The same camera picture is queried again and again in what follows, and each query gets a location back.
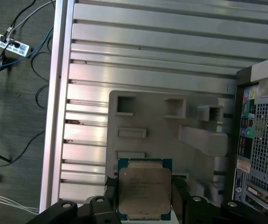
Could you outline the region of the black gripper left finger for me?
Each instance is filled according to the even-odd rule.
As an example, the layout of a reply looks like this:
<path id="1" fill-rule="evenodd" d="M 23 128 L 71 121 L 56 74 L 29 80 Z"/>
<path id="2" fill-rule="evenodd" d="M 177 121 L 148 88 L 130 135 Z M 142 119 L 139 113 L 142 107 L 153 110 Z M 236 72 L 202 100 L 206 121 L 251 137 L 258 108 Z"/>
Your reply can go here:
<path id="1" fill-rule="evenodd" d="M 28 221 L 29 224 L 119 224 L 116 212 L 118 178 L 108 177 L 105 192 L 88 198 L 81 207 L 72 201 L 59 201 Z"/>

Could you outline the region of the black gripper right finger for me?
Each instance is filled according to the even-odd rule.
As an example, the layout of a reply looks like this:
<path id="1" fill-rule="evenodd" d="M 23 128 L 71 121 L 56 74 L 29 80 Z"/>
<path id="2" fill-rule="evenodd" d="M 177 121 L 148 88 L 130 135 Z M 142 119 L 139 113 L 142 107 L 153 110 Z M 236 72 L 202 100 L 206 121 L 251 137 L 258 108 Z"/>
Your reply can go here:
<path id="1" fill-rule="evenodd" d="M 217 207 L 203 197 L 192 196 L 185 179 L 172 176 L 171 205 L 180 224 L 268 224 L 268 217 L 235 200 Z"/>

